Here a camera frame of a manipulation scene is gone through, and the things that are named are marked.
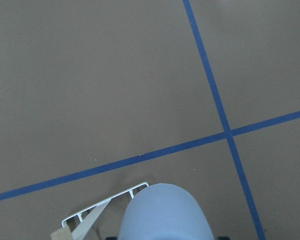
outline blue tape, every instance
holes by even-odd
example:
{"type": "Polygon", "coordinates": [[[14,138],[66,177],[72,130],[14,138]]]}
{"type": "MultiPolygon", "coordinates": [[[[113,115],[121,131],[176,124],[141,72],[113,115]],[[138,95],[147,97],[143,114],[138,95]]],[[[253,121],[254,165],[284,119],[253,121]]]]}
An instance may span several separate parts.
{"type": "Polygon", "coordinates": [[[300,118],[300,111],[296,111],[287,115],[278,116],[269,120],[257,122],[254,124],[250,124],[247,126],[239,127],[232,130],[232,135],[237,136],[240,134],[246,134],[252,131],[256,131],[259,129],[264,129],[273,125],[282,124],[291,120],[299,119],[300,118]]]}
{"type": "Polygon", "coordinates": [[[221,97],[220,97],[220,94],[219,94],[219,91],[217,88],[215,77],[213,75],[206,50],[205,50],[202,38],[200,36],[200,32],[199,32],[199,29],[197,26],[197,22],[196,22],[194,13],[191,8],[191,4],[190,4],[189,0],[183,0],[183,4],[184,4],[184,8],[185,8],[186,14],[188,16],[188,19],[189,19],[189,22],[191,25],[191,29],[192,29],[192,32],[194,35],[194,39],[195,39],[197,48],[199,50],[201,61],[202,61],[202,64],[203,64],[203,67],[204,67],[204,70],[206,73],[206,77],[207,77],[209,85],[210,85],[210,89],[212,91],[213,99],[214,99],[214,102],[215,102],[215,105],[216,105],[216,108],[217,108],[217,111],[218,111],[218,114],[219,114],[219,117],[221,120],[222,127],[224,129],[224,133],[226,135],[226,139],[227,139],[227,142],[228,142],[228,145],[230,148],[230,152],[231,152],[231,155],[232,155],[232,158],[234,161],[236,171],[237,171],[239,179],[240,179],[240,183],[241,183],[244,195],[245,195],[245,199],[247,201],[247,204],[248,204],[248,207],[250,210],[250,214],[251,214],[251,217],[252,217],[252,220],[254,223],[256,233],[258,235],[259,240],[265,240],[266,236],[265,236],[265,233],[264,233],[264,230],[263,230],[260,218],[259,218],[259,214],[258,214],[256,205],[255,205],[253,195],[251,193],[251,190],[250,190],[250,187],[248,184],[246,174],[244,172],[244,168],[243,168],[241,160],[240,160],[237,146],[236,146],[232,131],[230,129],[230,125],[229,125],[229,122],[228,122],[228,119],[226,116],[226,112],[225,112],[225,109],[224,109],[222,101],[221,101],[221,97]]]}
{"type": "Polygon", "coordinates": [[[5,199],[14,198],[14,197],[24,195],[24,194],[29,194],[29,193],[32,193],[35,191],[51,188],[53,186],[57,186],[60,184],[69,183],[69,182],[72,182],[75,180],[87,178],[87,177],[90,177],[93,175],[105,173],[105,172],[108,172],[108,171],[111,171],[114,169],[119,169],[122,167],[130,166],[130,165],[144,162],[147,160],[163,157],[165,155],[177,153],[177,152],[184,151],[187,149],[192,149],[192,148],[199,147],[199,146],[202,146],[205,144],[217,142],[217,141],[225,139],[225,138],[226,138],[225,133],[221,132],[221,133],[214,134],[211,136],[207,136],[207,137],[199,138],[196,140],[188,141],[185,143],[181,143],[181,144],[178,144],[175,146],[170,146],[170,147],[166,147],[166,148],[163,148],[160,150],[152,151],[152,152],[146,153],[144,155],[130,157],[127,159],[115,161],[115,162],[105,164],[102,166],[97,166],[97,167],[94,167],[91,169],[87,169],[87,170],[79,171],[79,172],[72,173],[69,175],[57,177],[57,178],[54,178],[51,180],[47,180],[47,181],[43,181],[40,183],[29,185],[29,186],[21,187],[18,189],[6,191],[3,193],[0,193],[0,201],[5,200],[5,199]]]}

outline white metal frame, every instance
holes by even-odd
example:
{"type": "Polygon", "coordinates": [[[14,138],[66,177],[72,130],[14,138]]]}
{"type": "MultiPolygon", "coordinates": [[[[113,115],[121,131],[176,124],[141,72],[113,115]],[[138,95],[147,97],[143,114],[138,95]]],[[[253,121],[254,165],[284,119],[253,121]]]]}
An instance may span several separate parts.
{"type": "Polygon", "coordinates": [[[142,186],[146,186],[149,187],[149,183],[147,183],[146,181],[135,185],[133,187],[130,187],[124,191],[121,191],[113,196],[110,196],[100,202],[97,202],[91,206],[86,207],[85,209],[82,209],[81,211],[78,211],[70,216],[68,216],[67,218],[65,218],[64,220],[62,220],[61,225],[62,228],[59,229],[58,231],[54,232],[51,237],[54,240],[70,240],[71,238],[65,238],[65,232],[67,232],[67,234],[69,235],[69,227],[67,224],[67,220],[71,219],[71,218],[75,218],[78,217],[80,224],[75,228],[75,230],[73,232],[71,232],[72,235],[72,239],[73,240],[82,240],[87,232],[89,231],[89,229],[91,228],[91,226],[95,223],[95,221],[97,220],[97,218],[99,217],[99,215],[102,213],[102,211],[106,208],[106,206],[108,205],[108,203],[110,203],[110,201],[118,196],[121,196],[123,194],[129,193],[131,198],[134,198],[134,193],[133,190],[137,189],[139,187],[142,186]],[[93,209],[84,219],[82,218],[82,213],[85,211],[88,211],[90,209],[93,209]]]}

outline gray floor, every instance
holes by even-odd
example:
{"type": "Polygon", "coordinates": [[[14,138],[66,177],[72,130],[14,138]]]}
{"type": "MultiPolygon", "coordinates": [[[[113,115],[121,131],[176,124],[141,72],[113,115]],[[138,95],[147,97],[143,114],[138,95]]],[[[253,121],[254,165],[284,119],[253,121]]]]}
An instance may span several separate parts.
{"type": "MultiPolygon", "coordinates": [[[[300,111],[300,1],[190,2],[231,129],[300,111]]],[[[0,2],[0,194],[223,131],[182,1],[0,2]]],[[[300,119],[234,140],[266,239],[300,239],[300,119]]],[[[143,181],[189,191],[216,237],[258,239],[222,139],[6,197],[0,240],[49,239],[143,181]]]]}

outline gray tile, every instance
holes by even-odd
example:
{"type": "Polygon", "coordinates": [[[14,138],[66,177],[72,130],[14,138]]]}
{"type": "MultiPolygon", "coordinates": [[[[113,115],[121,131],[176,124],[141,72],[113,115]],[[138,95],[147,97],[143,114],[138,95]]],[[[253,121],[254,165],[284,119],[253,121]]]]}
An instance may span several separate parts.
{"type": "Polygon", "coordinates": [[[232,128],[300,111],[300,1],[191,1],[232,128]]]}
{"type": "MultiPolygon", "coordinates": [[[[215,236],[257,239],[224,140],[1,201],[0,239],[48,239],[63,218],[143,181],[171,183],[190,192],[215,236]]],[[[110,213],[100,217],[103,239],[118,234],[125,204],[126,199],[115,202],[110,213]]]]}
{"type": "Polygon", "coordinates": [[[181,1],[0,2],[0,192],[219,132],[181,1]]]}
{"type": "Polygon", "coordinates": [[[267,239],[300,239],[300,119],[235,141],[267,239]]]}

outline dark blue stripe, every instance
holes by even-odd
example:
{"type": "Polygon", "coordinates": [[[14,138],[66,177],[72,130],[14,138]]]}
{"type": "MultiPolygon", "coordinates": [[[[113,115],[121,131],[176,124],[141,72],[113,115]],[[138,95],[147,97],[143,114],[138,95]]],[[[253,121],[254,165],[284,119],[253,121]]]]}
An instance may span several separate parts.
{"type": "Polygon", "coordinates": [[[224,132],[0,193],[0,201],[225,139],[224,132]]]}
{"type": "Polygon", "coordinates": [[[278,116],[269,120],[257,122],[248,126],[239,127],[232,130],[232,135],[237,136],[240,134],[246,134],[259,129],[264,129],[273,125],[282,124],[291,120],[299,119],[300,111],[296,111],[287,115],[278,116]]]}
{"type": "Polygon", "coordinates": [[[217,88],[217,84],[216,84],[216,81],[215,81],[209,60],[208,60],[208,56],[207,56],[202,38],[200,36],[200,32],[199,32],[199,29],[197,26],[197,22],[196,22],[194,13],[191,8],[191,4],[190,4],[189,0],[183,0],[183,4],[184,4],[184,8],[185,8],[186,14],[188,16],[188,19],[189,19],[189,22],[191,25],[191,29],[192,29],[192,32],[194,35],[196,45],[199,50],[199,54],[200,54],[201,61],[202,61],[202,64],[203,64],[203,67],[204,67],[204,70],[206,73],[206,77],[208,79],[208,82],[209,82],[209,85],[210,85],[210,88],[212,91],[213,99],[214,99],[214,102],[215,102],[215,105],[216,105],[216,108],[217,108],[217,111],[218,111],[218,114],[219,114],[219,117],[220,117],[220,120],[222,123],[222,127],[224,129],[224,133],[226,134],[226,139],[227,139],[227,142],[228,142],[228,145],[230,148],[230,152],[231,152],[231,155],[232,155],[232,158],[234,161],[236,171],[238,173],[238,176],[239,176],[239,179],[241,182],[241,186],[242,186],[242,189],[243,189],[243,192],[245,195],[245,199],[249,206],[249,210],[251,213],[251,217],[252,217],[252,220],[254,223],[256,233],[258,235],[259,240],[265,240],[266,236],[265,236],[264,230],[262,228],[262,224],[261,224],[259,214],[258,214],[256,205],[255,205],[255,201],[253,199],[253,196],[252,196],[249,184],[248,184],[246,174],[244,172],[244,168],[243,168],[241,160],[240,160],[237,146],[236,146],[234,137],[233,137],[231,129],[230,129],[230,125],[229,125],[229,122],[228,122],[228,119],[226,116],[226,112],[225,112],[225,109],[224,109],[222,101],[221,101],[221,97],[220,97],[220,94],[219,94],[219,91],[217,88]]]}

